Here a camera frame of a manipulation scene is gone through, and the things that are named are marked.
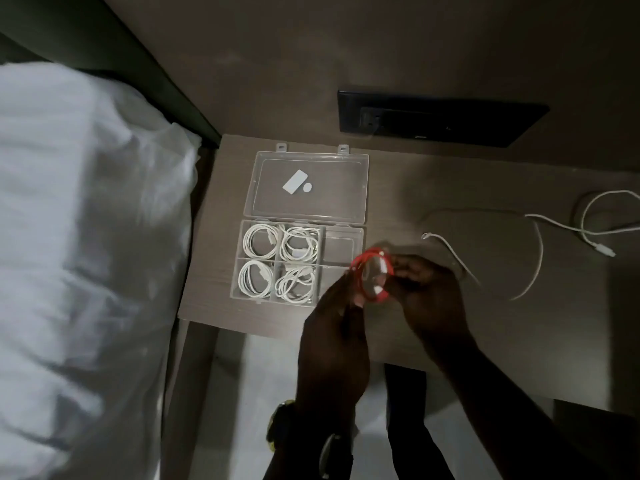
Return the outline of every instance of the leg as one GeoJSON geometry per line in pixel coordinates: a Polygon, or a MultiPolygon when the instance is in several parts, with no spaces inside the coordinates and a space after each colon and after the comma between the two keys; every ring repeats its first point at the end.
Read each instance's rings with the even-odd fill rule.
{"type": "Polygon", "coordinates": [[[424,427],[427,376],[385,364],[387,434],[399,480],[453,480],[442,453],[424,427]]]}

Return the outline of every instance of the watch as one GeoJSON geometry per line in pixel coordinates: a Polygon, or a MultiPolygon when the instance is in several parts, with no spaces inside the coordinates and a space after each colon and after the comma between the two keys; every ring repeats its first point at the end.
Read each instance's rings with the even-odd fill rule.
{"type": "MultiPolygon", "coordinates": [[[[289,433],[298,424],[295,401],[288,399],[276,407],[267,427],[267,443],[275,452],[284,444],[289,433]]],[[[347,480],[351,476],[353,455],[351,437],[331,433],[323,443],[318,457],[318,476],[324,480],[347,480]]]]}

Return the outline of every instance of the open plastic lid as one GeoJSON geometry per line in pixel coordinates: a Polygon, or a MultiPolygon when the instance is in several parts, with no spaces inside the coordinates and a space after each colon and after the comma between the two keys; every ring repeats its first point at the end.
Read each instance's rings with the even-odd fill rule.
{"type": "Polygon", "coordinates": [[[276,219],[364,224],[367,210],[369,155],[258,152],[244,215],[276,219]]]}

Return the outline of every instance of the person's left hand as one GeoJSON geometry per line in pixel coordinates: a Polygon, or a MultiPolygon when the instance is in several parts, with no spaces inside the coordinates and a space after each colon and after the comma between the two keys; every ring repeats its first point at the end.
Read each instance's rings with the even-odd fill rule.
{"type": "Polygon", "coordinates": [[[369,382],[364,297],[345,273],[324,293],[302,331],[296,409],[331,428],[350,428],[369,382]]]}

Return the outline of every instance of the table top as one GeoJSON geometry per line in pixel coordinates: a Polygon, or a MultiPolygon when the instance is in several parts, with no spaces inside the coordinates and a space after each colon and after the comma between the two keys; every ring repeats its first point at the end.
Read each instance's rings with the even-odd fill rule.
{"type": "MultiPolygon", "coordinates": [[[[181,319],[299,340],[309,308],[230,298],[255,155],[275,150],[276,143],[223,137],[194,236],[181,319]]],[[[335,153],[336,148],[290,143],[289,151],[335,153]]],[[[538,281],[517,301],[497,296],[524,288],[536,265],[532,224],[514,212],[568,223],[585,193],[638,191],[640,176],[354,148],[351,152],[370,155],[365,247],[386,244],[395,252],[418,253],[462,276],[441,243],[420,239],[424,232],[443,235],[484,285],[480,289],[470,279],[461,281],[471,331],[519,386],[531,394],[596,408],[633,409],[633,371],[640,363],[635,352],[640,317],[632,303],[640,284],[640,241],[634,233],[601,239],[618,253],[612,259],[571,232],[540,224],[545,257],[538,281]]],[[[594,218],[588,220],[594,228],[638,220],[633,199],[613,197],[595,207],[594,218]]],[[[367,305],[365,324],[372,360],[436,372],[396,303],[367,305]]]]}

